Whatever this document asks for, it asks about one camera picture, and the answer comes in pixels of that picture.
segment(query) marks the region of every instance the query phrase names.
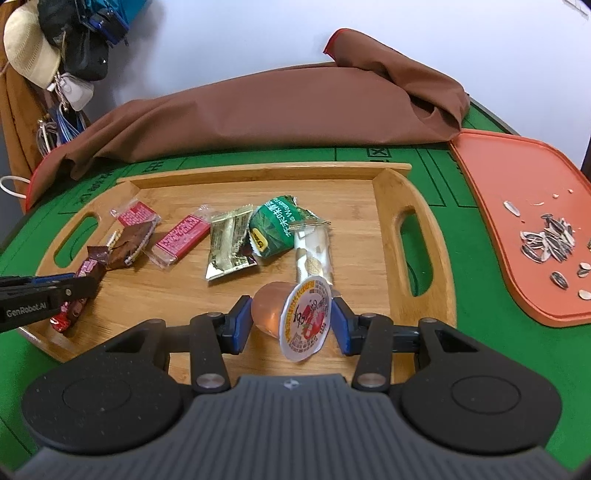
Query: jelly cup lid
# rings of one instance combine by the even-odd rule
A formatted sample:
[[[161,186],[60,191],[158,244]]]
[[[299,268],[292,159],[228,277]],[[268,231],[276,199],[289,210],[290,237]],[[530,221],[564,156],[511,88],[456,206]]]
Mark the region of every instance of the jelly cup lid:
[[[318,276],[305,279],[290,293],[279,325],[281,352],[288,360],[299,362],[322,348],[329,332],[331,303],[330,286]]]

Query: green table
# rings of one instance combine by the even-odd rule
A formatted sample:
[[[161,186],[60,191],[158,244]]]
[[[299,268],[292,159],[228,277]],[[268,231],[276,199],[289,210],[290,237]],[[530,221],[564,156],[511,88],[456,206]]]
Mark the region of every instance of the green table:
[[[484,109],[473,105],[466,128],[504,131]],[[101,162],[78,183],[53,188],[26,218],[0,256],[0,275],[34,275],[55,235],[82,206],[112,187],[117,178],[150,172],[291,161],[392,161],[413,165],[409,179],[431,206],[447,242],[462,332],[547,377],[563,399],[563,415],[548,444],[566,467],[591,455],[591,326],[550,329],[530,319],[515,304],[501,278],[491,241],[474,198],[446,145],[428,148],[316,148],[196,155],[140,164]],[[60,253],[62,263],[83,245],[93,228],[88,219]],[[403,226],[412,287],[428,287],[430,265],[416,241],[416,224]],[[56,362],[17,332],[0,335],[0,463],[17,468],[36,448],[22,424],[20,398],[26,386]]]

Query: green snack packet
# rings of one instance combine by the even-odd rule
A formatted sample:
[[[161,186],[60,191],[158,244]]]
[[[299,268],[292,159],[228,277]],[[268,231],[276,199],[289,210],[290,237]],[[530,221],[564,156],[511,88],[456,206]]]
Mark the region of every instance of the green snack packet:
[[[296,205],[291,195],[282,195],[261,205],[251,216],[248,233],[252,249],[259,257],[269,258],[294,248],[290,222],[318,218]]]

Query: beige cap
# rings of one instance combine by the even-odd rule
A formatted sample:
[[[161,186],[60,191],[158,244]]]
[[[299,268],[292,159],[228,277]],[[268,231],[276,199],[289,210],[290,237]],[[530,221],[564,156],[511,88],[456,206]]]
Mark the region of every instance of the beige cap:
[[[41,88],[47,88],[60,65],[60,51],[52,47],[39,26],[37,2],[18,7],[4,27],[4,50],[12,68]]]

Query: wooden tray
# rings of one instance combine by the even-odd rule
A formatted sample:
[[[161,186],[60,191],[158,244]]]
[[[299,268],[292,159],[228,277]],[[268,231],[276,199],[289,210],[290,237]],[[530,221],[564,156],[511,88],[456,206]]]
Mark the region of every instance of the wooden tray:
[[[76,270],[86,258],[83,247],[66,268],[56,266],[56,253],[88,216],[98,227],[86,245],[102,245],[119,223],[111,208],[134,196],[162,216],[156,234],[169,231],[181,218],[208,203],[216,210],[231,210],[252,203],[260,205],[279,194],[297,196],[300,205],[332,222],[331,255],[335,287],[358,313],[391,315],[395,322],[416,325],[421,317],[436,317],[456,324],[452,273],[441,230],[418,190],[404,177],[411,166],[392,163],[291,163],[199,168],[120,179],[75,214],[50,245],[37,275]],[[402,249],[400,226],[407,214],[416,212],[433,266],[433,282],[420,297],[413,297]],[[149,318],[168,325],[185,325],[200,313],[227,312],[237,299],[253,296],[272,281],[294,281],[293,251],[264,267],[208,283],[204,273],[209,239],[183,260],[162,271],[143,256],[133,268],[107,272],[97,298],[89,302],[77,324],[61,335],[48,320],[22,331],[52,357],[66,361],[125,329]],[[413,371],[396,364],[397,381]],[[341,372],[348,380],[356,359],[340,354],[329,334],[323,349],[310,359],[294,364],[286,360],[279,342],[252,332],[242,355],[226,358],[232,381],[246,373],[302,375]],[[170,374],[188,382],[188,354],[173,354]]]

